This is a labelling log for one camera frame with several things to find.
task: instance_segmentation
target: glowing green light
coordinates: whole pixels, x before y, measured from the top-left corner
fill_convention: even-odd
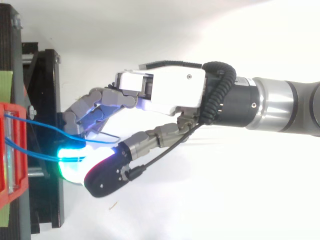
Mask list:
[[[98,163],[103,161],[104,159],[110,157],[115,152],[109,147],[99,147],[97,149],[90,149],[89,146],[87,149],[64,149],[63,151],[59,151],[59,158],[66,157],[84,157],[82,161],[79,162],[64,162],[60,161],[59,171],[64,179],[72,183],[84,184],[85,177],[87,173]]]

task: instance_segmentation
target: white wall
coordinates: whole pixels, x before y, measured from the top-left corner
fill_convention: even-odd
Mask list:
[[[319,81],[317,0],[5,2],[21,13],[24,41],[61,55],[62,110],[111,83],[115,72],[163,59],[222,61],[239,76]],[[170,121],[128,110],[105,131],[125,137]],[[311,136],[202,127],[108,197],[95,199],[66,182],[65,224],[44,224],[33,239],[319,239],[318,145]]]

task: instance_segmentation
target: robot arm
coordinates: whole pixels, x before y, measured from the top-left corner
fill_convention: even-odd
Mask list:
[[[155,147],[175,147],[199,123],[320,136],[320,83],[249,79],[235,72],[226,81],[226,71],[206,64],[163,61],[120,72],[113,86],[92,89],[63,114],[64,130],[83,135],[99,132],[122,108],[181,113],[177,124],[138,132],[113,148],[84,177],[93,196],[106,196],[140,176],[150,164],[130,169],[131,161]]]

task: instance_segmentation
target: red container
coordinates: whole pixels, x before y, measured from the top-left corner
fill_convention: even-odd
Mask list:
[[[12,116],[19,117],[22,119],[26,118],[26,110],[20,105],[2,103],[0,102],[0,209],[14,199],[21,196],[28,188],[28,160],[27,155],[19,152],[18,150],[13,151],[13,167],[14,172],[14,186],[11,193],[9,193],[8,183],[8,168],[7,168],[7,153],[5,146],[5,123],[6,118],[4,114],[10,113]],[[12,120],[12,131],[13,138],[11,139],[15,144],[21,148],[27,149],[27,129],[26,123],[19,120]]]

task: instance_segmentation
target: black metal frame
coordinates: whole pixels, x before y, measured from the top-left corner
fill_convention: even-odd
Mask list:
[[[36,109],[34,120],[61,128],[59,55],[52,49],[38,51],[38,43],[23,43],[22,52],[33,54],[30,64],[23,65],[24,85],[30,104]],[[35,152],[56,155],[57,132],[35,125],[27,125],[28,148]],[[28,167],[41,167],[44,176],[29,177],[31,233],[40,233],[41,223],[60,228],[65,221],[63,180],[54,162],[28,157]]]
[[[11,102],[27,109],[34,106],[34,120],[61,128],[58,54],[38,51],[37,43],[22,44],[21,30],[13,24],[17,14],[11,5],[0,3],[0,71],[13,72]],[[30,64],[22,65],[22,54],[33,54]],[[52,130],[27,125],[29,150],[55,155],[58,137]],[[30,240],[31,233],[40,232],[40,223],[53,228],[64,223],[63,180],[57,164],[28,157],[28,167],[35,166],[42,168],[43,176],[30,177],[29,189],[10,203],[9,225],[0,227],[1,240]]]
[[[11,102],[24,106],[21,31],[13,26],[18,12],[0,4],[0,71],[12,71]],[[10,203],[9,225],[0,228],[1,240],[30,240],[29,190]]]

